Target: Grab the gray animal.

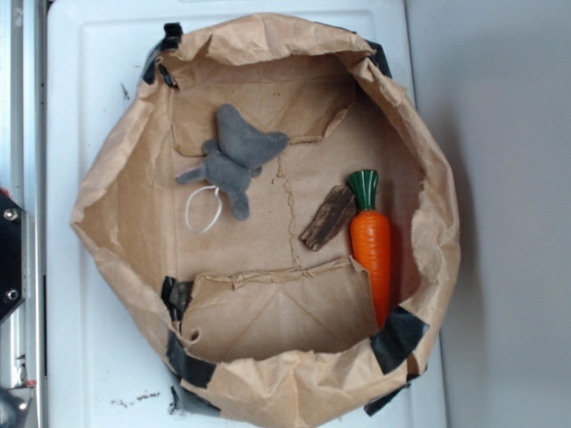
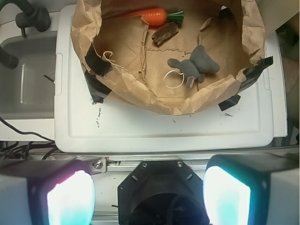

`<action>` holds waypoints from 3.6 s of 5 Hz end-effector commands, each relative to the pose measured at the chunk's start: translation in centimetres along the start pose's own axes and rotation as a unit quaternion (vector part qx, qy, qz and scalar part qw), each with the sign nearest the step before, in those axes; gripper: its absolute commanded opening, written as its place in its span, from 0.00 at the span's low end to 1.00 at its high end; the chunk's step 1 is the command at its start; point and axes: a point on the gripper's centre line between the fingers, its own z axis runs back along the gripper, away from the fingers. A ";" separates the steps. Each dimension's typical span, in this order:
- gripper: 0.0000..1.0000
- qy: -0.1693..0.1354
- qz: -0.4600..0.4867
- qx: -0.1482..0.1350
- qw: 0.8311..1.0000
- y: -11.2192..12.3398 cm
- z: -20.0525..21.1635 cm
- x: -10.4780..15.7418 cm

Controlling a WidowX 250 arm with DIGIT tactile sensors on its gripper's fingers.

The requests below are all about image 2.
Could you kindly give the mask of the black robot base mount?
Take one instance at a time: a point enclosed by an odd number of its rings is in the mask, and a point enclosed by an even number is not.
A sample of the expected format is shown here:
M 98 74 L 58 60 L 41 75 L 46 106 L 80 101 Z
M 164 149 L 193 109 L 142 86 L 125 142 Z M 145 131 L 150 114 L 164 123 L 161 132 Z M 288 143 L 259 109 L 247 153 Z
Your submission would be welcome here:
M 120 225 L 208 225 L 203 180 L 177 161 L 140 163 L 118 186 Z

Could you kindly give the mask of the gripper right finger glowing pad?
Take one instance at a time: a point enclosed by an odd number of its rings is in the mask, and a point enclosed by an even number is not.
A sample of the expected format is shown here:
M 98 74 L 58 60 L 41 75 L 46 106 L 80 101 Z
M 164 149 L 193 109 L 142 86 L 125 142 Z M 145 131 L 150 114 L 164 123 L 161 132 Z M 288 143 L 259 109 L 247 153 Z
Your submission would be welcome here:
M 214 225 L 298 225 L 299 154 L 214 155 L 205 171 L 203 197 Z

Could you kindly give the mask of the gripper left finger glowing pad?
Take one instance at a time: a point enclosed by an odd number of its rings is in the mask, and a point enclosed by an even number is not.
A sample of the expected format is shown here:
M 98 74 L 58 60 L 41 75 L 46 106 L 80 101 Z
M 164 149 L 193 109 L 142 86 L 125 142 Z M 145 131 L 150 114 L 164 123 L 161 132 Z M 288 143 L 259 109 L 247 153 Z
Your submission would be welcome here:
M 95 185 L 84 161 L 3 160 L 2 225 L 89 225 Z

